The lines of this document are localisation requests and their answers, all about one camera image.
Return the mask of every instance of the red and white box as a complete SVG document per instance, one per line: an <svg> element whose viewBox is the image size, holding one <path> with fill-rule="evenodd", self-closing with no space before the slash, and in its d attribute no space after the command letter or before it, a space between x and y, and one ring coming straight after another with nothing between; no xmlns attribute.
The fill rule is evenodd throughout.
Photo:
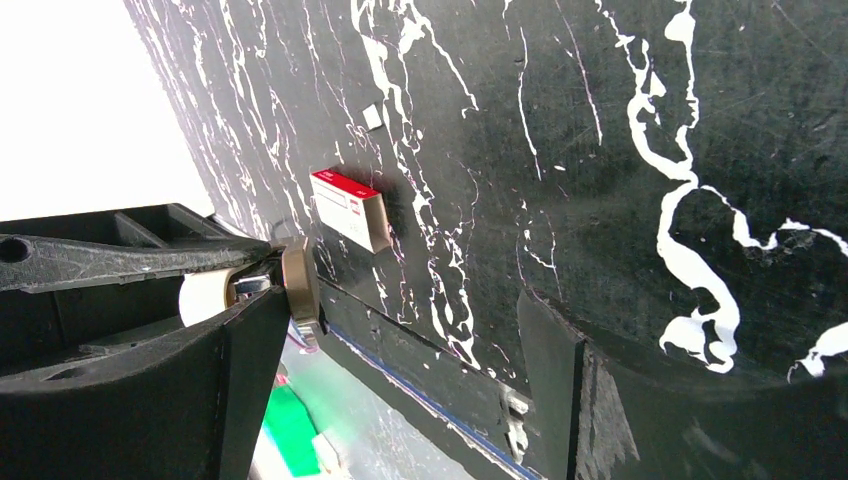
<svg viewBox="0 0 848 480"><path fill-rule="evenodd" d="M310 176L321 221L371 253L391 246L383 195L332 170Z"/></svg>

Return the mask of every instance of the green object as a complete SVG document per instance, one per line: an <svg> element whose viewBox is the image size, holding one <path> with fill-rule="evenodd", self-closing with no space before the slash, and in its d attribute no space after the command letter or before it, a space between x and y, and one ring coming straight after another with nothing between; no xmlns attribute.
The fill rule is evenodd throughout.
<svg viewBox="0 0 848 480"><path fill-rule="evenodd" d="M321 473L321 465L312 446L312 439L318 433L309 412L291 387L284 385L271 391L262 425L277 444L277 450L292 476Z"/></svg>

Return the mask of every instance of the white paint splatter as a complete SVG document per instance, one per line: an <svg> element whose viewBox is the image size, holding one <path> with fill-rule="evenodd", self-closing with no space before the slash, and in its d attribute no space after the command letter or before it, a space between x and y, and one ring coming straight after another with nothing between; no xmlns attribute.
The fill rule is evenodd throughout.
<svg viewBox="0 0 848 480"><path fill-rule="evenodd" d="M536 164L536 175L541 180L542 171L539 169L539 155L536 152L536 147L533 145L533 140L530 138L530 129L527 128L527 116L524 114L524 101L521 98L521 92L524 90L524 72L527 71L527 64L530 59L527 57L527 39L524 38L524 27L520 30L521 41L524 42L524 64L521 67L521 73L518 74L518 112L521 113L521 124L524 125L524 137L527 139L527 145L530 146L530 152L533 154L533 161Z"/></svg>
<svg viewBox="0 0 848 480"><path fill-rule="evenodd" d="M601 0L595 0L595 4L598 6L598 11L609 20L618 39L615 47L624 49L627 55L627 63L634 75L634 96L627 106L633 143L645 162L656 168L669 179L684 182L674 191L669 192L663 197L659 230L657 232L657 253L663 259L669 272L677 277L678 280L690 289L706 289L712 294L719 305L719 308L710 314L702 314L699 308L696 308L689 317L680 316L672 319L660 337L660 347L665 350L666 345L670 343L686 350L689 355L702 361L706 364L707 369L714 372L727 373L733 368L732 357L737 350L734 334L740 322L739 307L727 285L715 274L704 259L695 251L677 243L671 235L672 222L678 205L686 195L699 189L698 177L692 171L693 155L687 140L688 132L695 128L700 118L699 102L694 94L695 73L692 62L692 42L696 22L690 13L692 0L677 1L684 4L684 9L677 13L666 25L665 37L668 40L680 42L685 47L686 64L689 71L686 100L692 111L692 121L678 128L675 135L675 143L684 157L679 162L663 157L651 150L645 133L647 126L638 119L638 115L642 110L656 114L657 112L651 104L650 98L654 96L661 97L666 94L666 88L656 73L649 72L651 68L651 62L648 58L650 45L646 40L642 40L641 51L644 57L644 66L637 67L631 59L630 50L630 44L635 40L635 37L621 33L613 16L607 10L603 10ZM644 87L649 73L651 74L649 92L645 93ZM759 248L761 250L771 250L777 247L776 232L772 233L766 242L752 238L748 219L743 212L733 207L727 197L715 188L705 185L700 187L700 189L715 194L721 199L724 205L733 211L733 239L737 243L746 248ZM833 240L839 246L842 254L848 256L848 242L845 242L833 232L824 229L810 229L806 225L787 219L781 230L790 229L809 229L815 231ZM709 321L715 322L715 332L718 336L718 341L711 342L706 347L718 359L718 362L710 362L705 355L706 335L704 333L704 323ZM820 360L821 356L848 351L848 328L843 328L847 324L834 327L825 332L816 346L810 350L807 358L799 360L799 363L804 365L813 375L821 374L823 371L823 364Z"/></svg>
<svg viewBox="0 0 848 480"><path fill-rule="evenodd" d="M430 254L430 258L427 261L427 271L432 280L429 300L433 328L440 337L447 341L448 346L456 351L462 360L479 370L480 364L477 362L472 351L474 344L474 315L471 311L466 291L468 281L468 277L464 269L466 253L457 241L458 236L463 233L464 224L460 221L460 224L456 228L445 228L445 226L439 224L439 220L433 211L432 201L435 197L424 179L423 171L421 170L416 158L416 154L421 148L418 141L423 138L423 132L421 132L420 129L415 128L411 120L413 103L408 89L405 55L411 51L413 45L417 41L424 40L429 37L430 44L448 64L471 104L469 107L462 108L461 113L463 118L468 110L479 110L477 107L477 99L468 90L468 87L456 68L451 56L436 41L436 35L433 30L432 23L426 16L422 15L418 11L414 2L411 0L400 0L397 4L395 1L389 2L388 5L384 5L383 3L379 4L380 7L387 8L390 12L393 12L398 17L402 18L403 21L403 28L400 32L400 39L397 47L397 60L403 67L404 76L402 80L397 83L390 80L386 70L386 62L389 61L390 58L388 47L381 41L371 38L362 31L363 15L367 20L368 25L373 27L374 9L377 6L378 3L376 0L365 0L361 5L357 3L357 0L351 0L351 16L353 26L356 31L359 32L363 46L365 47L374 83L383 92L382 116L386 124L386 131L388 132L389 139L392 143L392 150L397 160L397 167L415 192L415 196L412 201L414 216ZM393 113L399 117L401 122L402 128L400 131L402 137L399 139L395 138L392 133L390 107ZM456 270L462 278L461 285L455 292L456 297L453 297L453 292L447 291L444 281L442 280L442 275L437 271L436 263L439 257L436 253L436 248L437 246L442 245L450 253L449 268ZM410 301L413 301L413 292L410 291L409 293ZM455 318L454 311L451 307L451 298L458 298L466 313L465 318ZM467 335L467 337L464 339L456 338L453 334L446 331L443 322L455 327L458 331L463 332L463 335Z"/></svg>

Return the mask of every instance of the white roller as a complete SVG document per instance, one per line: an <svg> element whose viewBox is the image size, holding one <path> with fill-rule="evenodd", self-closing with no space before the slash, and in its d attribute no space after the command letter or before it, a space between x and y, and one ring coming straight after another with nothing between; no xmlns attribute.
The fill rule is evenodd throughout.
<svg viewBox="0 0 848 480"><path fill-rule="evenodd" d="M189 327L214 317L235 303L230 278L244 266L189 273L180 287L180 317Z"/></svg>

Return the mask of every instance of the mounting hole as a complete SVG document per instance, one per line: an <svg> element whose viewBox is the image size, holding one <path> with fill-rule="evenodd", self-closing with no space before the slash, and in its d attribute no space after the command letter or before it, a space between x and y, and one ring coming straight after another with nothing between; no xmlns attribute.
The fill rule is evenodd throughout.
<svg viewBox="0 0 848 480"><path fill-rule="evenodd" d="M62 370L59 373L56 373L50 377L45 378L45 380L62 380L65 378L76 378L81 377L88 373L88 369L85 367L71 367L67 370Z"/></svg>
<svg viewBox="0 0 848 480"><path fill-rule="evenodd" d="M29 245L18 238L7 238L0 242L0 262L18 263L29 257Z"/></svg>

